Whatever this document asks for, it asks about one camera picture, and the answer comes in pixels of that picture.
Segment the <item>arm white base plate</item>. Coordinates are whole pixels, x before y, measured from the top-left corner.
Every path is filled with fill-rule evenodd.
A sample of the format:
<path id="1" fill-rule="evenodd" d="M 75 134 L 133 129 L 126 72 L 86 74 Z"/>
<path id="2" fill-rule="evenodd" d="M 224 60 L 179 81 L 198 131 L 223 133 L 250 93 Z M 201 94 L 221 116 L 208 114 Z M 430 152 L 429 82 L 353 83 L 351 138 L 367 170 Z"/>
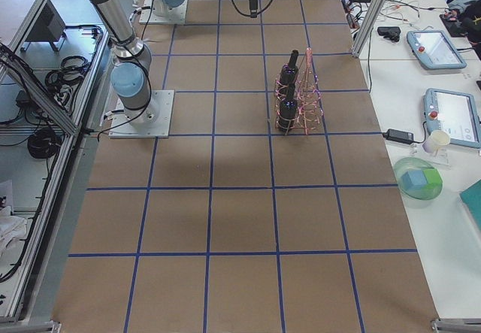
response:
<path id="1" fill-rule="evenodd" d="M 151 2 L 152 0 L 144 0 L 143 7 L 146 9 L 141 12 L 140 24 L 183 25 L 186 22 L 188 0 L 176 8 L 168 7 L 163 1 L 155 1 L 153 12 L 150 11 Z"/>
<path id="2" fill-rule="evenodd" d="M 171 115 L 174 106 L 174 90 L 153 90 L 150 105 L 137 118 L 140 111 L 124 110 L 120 98 L 116 101 L 110 138 L 167 138 L 170 132 Z"/>

